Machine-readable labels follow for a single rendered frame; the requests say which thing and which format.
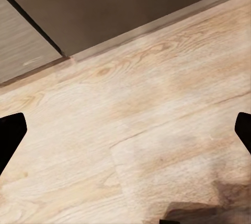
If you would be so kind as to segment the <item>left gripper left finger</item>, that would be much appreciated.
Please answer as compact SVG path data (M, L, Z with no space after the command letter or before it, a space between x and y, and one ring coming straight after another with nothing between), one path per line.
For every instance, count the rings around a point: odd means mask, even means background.
M22 112L0 118L0 174L27 132L27 124Z

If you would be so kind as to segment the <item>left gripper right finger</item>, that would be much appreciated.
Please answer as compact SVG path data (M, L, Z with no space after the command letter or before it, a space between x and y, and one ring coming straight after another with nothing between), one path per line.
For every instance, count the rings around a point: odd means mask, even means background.
M234 130L251 154L251 114L240 112Z

